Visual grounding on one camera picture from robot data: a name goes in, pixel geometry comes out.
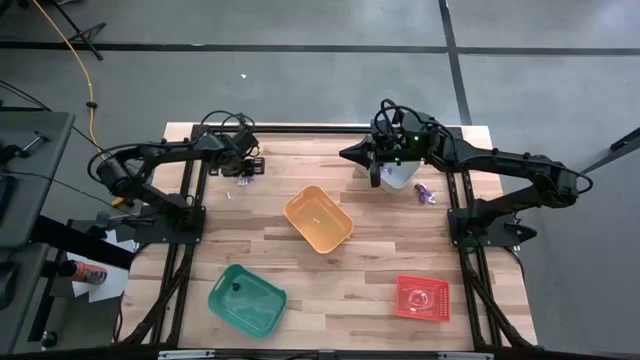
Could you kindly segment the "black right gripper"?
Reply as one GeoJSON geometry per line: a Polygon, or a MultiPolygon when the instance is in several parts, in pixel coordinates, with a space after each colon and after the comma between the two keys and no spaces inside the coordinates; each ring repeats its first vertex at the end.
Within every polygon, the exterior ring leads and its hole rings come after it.
{"type": "MultiPolygon", "coordinates": [[[[372,119],[371,137],[376,148],[391,153],[389,160],[379,160],[381,188],[405,188],[414,175],[418,172],[421,161],[409,161],[407,156],[400,157],[400,153],[408,150],[412,142],[417,143],[419,137],[412,135],[407,127],[413,131],[419,130],[423,124],[421,121],[429,120],[430,115],[418,112],[417,116],[410,112],[395,112],[389,121],[381,114],[378,119],[372,119]]],[[[351,145],[339,151],[339,156],[345,160],[368,168],[371,160],[366,155],[370,150],[370,141],[363,139],[355,145],[351,145]]]]}

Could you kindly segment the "orange plastic bin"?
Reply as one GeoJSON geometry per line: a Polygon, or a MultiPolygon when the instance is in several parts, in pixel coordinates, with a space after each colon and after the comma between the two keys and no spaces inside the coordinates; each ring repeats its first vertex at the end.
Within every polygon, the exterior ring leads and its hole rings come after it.
{"type": "Polygon", "coordinates": [[[284,205],[283,214],[320,254],[332,252],[354,229],[352,218],[317,185],[300,190],[284,205]]]}

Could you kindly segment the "green plastic bin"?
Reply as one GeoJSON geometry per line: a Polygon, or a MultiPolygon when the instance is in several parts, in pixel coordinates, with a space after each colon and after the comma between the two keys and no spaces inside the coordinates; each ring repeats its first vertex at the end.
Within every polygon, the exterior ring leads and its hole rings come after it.
{"type": "Polygon", "coordinates": [[[228,266],[208,296],[209,310],[253,338],[271,335],[287,307],[287,293],[240,264],[228,266]]]}

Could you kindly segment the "red perforated basket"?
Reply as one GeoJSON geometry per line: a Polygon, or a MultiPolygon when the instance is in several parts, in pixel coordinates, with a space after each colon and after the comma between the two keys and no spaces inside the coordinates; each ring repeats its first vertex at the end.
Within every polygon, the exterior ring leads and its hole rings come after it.
{"type": "Polygon", "coordinates": [[[397,316],[450,321],[450,284],[445,280],[400,275],[396,281],[397,316]]]}

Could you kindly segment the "white paper sheets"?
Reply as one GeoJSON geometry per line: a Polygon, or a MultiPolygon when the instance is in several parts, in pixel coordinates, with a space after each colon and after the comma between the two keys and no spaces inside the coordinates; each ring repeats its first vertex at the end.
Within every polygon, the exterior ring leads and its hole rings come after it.
{"type": "MultiPolygon", "coordinates": [[[[127,241],[118,241],[118,236],[115,230],[109,230],[106,232],[106,242],[116,245],[132,254],[137,250],[137,245],[132,239],[127,241]]],[[[107,270],[107,278],[100,285],[94,285],[84,282],[77,282],[73,280],[71,282],[73,294],[75,297],[80,297],[87,294],[89,302],[97,302],[110,298],[119,297],[123,294],[129,277],[129,271],[111,265],[90,260],[86,257],[76,255],[73,253],[67,254],[68,260],[80,261],[89,265],[96,265],[107,270]]]]}

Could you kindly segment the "grey desk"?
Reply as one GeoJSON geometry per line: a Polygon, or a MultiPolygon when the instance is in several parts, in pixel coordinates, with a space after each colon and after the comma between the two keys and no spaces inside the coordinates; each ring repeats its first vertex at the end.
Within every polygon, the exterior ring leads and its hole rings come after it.
{"type": "Polygon", "coordinates": [[[0,309],[0,355],[10,353],[40,278],[51,236],[63,225],[41,214],[52,179],[67,145],[75,116],[64,112],[0,112],[0,144],[23,148],[36,130],[50,138],[27,158],[14,158],[6,170],[16,178],[15,192],[0,220],[0,264],[17,265],[14,295],[0,309]]]}

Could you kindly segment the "black tripod stand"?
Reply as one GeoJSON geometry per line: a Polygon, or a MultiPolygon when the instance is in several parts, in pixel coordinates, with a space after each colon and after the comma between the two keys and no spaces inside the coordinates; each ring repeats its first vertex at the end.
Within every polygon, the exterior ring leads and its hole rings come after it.
{"type": "Polygon", "coordinates": [[[98,61],[103,61],[104,56],[97,49],[93,43],[93,39],[107,26],[106,22],[99,22],[96,25],[81,29],[76,22],[70,17],[70,15],[62,8],[63,4],[69,3],[72,0],[48,0],[54,8],[62,15],[66,22],[71,26],[74,34],[68,37],[67,40],[70,43],[84,44],[87,49],[96,57],[98,61]]]}

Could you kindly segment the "silver aluminium extrusion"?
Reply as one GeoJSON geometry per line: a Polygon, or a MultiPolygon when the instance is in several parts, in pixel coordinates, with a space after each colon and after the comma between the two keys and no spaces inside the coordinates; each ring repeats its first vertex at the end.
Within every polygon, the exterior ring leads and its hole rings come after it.
{"type": "Polygon", "coordinates": [[[216,352],[214,350],[179,349],[160,351],[157,360],[207,360],[215,358],[216,352]]]}
{"type": "Polygon", "coordinates": [[[478,352],[438,352],[438,360],[495,360],[490,353],[478,352]]]}

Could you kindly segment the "black desk object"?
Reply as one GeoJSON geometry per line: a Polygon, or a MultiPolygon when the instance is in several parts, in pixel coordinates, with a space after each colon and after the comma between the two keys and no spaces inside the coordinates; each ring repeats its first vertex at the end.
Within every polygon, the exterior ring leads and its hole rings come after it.
{"type": "Polygon", "coordinates": [[[12,159],[21,157],[23,150],[21,147],[15,144],[0,146],[0,166],[6,165],[12,159]]]}

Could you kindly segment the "black stand leg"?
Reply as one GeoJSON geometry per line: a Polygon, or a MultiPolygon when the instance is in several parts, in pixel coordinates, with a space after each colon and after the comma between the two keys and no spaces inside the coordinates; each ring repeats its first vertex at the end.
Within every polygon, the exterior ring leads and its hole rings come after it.
{"type": "Polygon", "coordinates": [[[578,193],[583,194],[589,192],[593,188],[594,181],[589,177],[591,172],[636,150],[640,150],[640,127],[637,127],[612,143],[598,159],[589,164],[582,171],[573,171],[569,169],[569,172],[577,181],[578,193]]]}

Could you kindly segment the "black aluminium table frame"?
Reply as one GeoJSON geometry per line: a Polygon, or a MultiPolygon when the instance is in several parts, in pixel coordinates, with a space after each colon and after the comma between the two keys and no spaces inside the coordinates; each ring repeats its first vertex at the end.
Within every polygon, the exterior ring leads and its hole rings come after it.
{"type": "Polygon", "coordinates": [[[420,205],[411,188],[389,194],[370,187],[342,148],[359,142],[363,128],[286,126],[259,135],[266,171],[250,185],[211,177],[204,190],[207,218],[193,249],[189,282],[169,302],[153,334],[180,348],[267,349],[290,355],[340,350],[469,350],[473,346],[459,256],[449,238],[447,212],[468,193],[502,193],[497,175],[473,171],[447,178],[422,167],[415,181],[436,201],[420,205]],[[321,187],[354,221],[349,238],[317,253],[289,223],[284,205],[309,185],[321,187]],[[287,293],[286,310],[266,338],[253,338],[213,314],[208,295],[223,271],[240,264],[287,293]],[[395,313],[400,275],[446,280],[450,321],[395,313]]]}

